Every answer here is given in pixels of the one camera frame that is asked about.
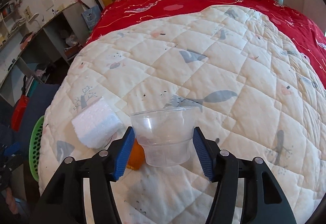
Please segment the white styrofoam block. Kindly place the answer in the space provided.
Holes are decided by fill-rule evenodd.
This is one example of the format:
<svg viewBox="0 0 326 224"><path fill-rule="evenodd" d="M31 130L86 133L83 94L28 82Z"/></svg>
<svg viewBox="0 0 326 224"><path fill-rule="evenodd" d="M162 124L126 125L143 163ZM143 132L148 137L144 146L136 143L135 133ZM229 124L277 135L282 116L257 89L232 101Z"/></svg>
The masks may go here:
<svg viewBox="0 0 326 224"><path fill-rule="evenodd" d="M78 140L93 149L106 146L123 127L119 117L103 97L85 107L71 122Z"/></svg>

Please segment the orange snack wrapper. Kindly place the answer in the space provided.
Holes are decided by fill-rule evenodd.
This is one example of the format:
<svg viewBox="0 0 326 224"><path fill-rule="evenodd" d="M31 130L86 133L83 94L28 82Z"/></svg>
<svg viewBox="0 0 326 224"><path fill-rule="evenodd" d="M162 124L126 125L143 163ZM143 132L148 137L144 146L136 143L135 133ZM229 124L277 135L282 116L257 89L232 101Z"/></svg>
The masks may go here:
<svg viewBox="0 0 326 224"><path fill-rule="evenodd" d="M127 168L132 170L139 170L145 163L145 153L142 146L137 140L134 141L133 148L127 162Z"/></svg>

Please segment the clear plastic cup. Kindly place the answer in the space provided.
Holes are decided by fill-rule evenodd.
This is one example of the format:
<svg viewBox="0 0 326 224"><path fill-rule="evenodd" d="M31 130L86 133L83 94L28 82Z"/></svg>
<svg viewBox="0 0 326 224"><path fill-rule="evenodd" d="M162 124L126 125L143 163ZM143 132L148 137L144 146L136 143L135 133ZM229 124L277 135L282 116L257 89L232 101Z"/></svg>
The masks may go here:
<svg viewBox="0 0 326 224"><path fill-rule="evenodd" d="M148 165L170 167L190 159L196 112L197 109L188 106L142 111L130 116Z"/></svg>

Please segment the green plastic mesh trash basket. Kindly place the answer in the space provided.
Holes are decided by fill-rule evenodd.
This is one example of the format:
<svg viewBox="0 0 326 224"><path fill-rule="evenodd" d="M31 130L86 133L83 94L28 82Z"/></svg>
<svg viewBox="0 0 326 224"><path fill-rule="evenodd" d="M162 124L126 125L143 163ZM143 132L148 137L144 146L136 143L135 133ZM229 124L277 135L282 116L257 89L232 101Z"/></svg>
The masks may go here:
<svg viewBox="0 0 326 224"><path fill-rule="evenodd" d="M30 137L30 143L29 143L29 156L28 156L29 168L36 182L39 181L38 165L39 165L39 158L40 158L41 137L43 133L43 123L44 123L44 116L41 116L33 127L32 135Z"/></svg>

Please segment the blue office chair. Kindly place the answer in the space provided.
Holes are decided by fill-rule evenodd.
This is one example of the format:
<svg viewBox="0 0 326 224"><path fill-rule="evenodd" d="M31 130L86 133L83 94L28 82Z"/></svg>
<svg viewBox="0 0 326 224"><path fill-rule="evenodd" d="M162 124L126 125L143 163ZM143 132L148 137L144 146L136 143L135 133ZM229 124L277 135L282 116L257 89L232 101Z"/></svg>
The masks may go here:
<svg viewBox="0 0 326 224"><path fill-rule="evenodd" d="M38 119L45 114L60 86L58 84L39 84L32 94L24 112L18 132L10 127L13 108L5 101L1 102L1 145L10 146L19 142L20 151L25 156L29 152L29 143L33 128Z"/></svg>

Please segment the white quilted blanket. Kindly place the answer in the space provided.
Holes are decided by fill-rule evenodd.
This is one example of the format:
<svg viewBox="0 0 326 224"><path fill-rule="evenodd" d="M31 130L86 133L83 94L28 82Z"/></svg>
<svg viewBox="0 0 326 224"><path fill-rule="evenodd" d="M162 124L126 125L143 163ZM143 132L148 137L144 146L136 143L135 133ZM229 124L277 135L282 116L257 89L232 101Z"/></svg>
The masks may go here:
<svg viewBox="0 0 326 224"><path fill-rule="evenodd" d="M132 113L194 106L206 138L236 157L263 157L298 223L325 195L325 88L294 40L256 10L211 6L88 44L45 112L40 190L65 157L94 155L71 121L99 98L125 126Z"/></svg>

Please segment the white desk with shelves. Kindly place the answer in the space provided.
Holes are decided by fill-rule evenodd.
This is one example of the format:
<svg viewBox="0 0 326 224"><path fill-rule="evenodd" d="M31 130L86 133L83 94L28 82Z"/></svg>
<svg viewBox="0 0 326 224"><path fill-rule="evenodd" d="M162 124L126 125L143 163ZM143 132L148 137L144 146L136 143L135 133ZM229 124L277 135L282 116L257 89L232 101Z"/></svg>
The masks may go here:
<svg viewBox="0 0 326 224"><path fill-rule="evenodd" d="M19 100L23 79L46 83L56 61L70 64L88 38L84 9L75 2L35 31L28 29L27 18L16 0L1 2L1 99L14 106Z"/></svg>

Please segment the white desk lamp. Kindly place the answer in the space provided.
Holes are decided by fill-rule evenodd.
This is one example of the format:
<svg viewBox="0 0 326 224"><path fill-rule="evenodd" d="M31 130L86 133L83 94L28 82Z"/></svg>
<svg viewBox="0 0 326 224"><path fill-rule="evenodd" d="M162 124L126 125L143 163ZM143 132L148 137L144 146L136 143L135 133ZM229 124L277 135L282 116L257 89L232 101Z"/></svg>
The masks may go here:
<svg viewBox="0 0 326 224"><path fill-rule="evenodd" d="M37 23L37 29L40 30L41 29L41 24L37 20L38 17L39 17L39 13L35 13L27 20L27 22L28 22L29 25L32 25L34 22Z"/></svg>

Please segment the blue paper gift bag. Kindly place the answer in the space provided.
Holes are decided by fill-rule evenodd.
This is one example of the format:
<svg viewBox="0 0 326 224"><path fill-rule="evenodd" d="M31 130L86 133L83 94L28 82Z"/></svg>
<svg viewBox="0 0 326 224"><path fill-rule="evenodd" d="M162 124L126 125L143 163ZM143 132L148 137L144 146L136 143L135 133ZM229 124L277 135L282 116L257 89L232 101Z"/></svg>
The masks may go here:
<svg viewBox="0 0 326 224"><path fill-rule="evenodd" d="M90 31L94 29L101 18L101 10L98 5L85 10L82 13L82 17Z"/></svg>

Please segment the red patterned bedspread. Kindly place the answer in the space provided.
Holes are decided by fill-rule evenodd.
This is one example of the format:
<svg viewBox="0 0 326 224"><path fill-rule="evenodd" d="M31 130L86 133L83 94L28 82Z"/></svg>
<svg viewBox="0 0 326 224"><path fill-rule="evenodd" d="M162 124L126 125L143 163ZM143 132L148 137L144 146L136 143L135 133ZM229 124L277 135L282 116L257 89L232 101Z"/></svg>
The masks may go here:
<svg viewBox="0 0 326 224"><path fill-rule="evenodd" d="M195 13L211 5L239 5L267 15L309 59L321 82L325 82L324 33L311 19L276 0L115 0L102 11L87 42L142 21Z"/></svg>

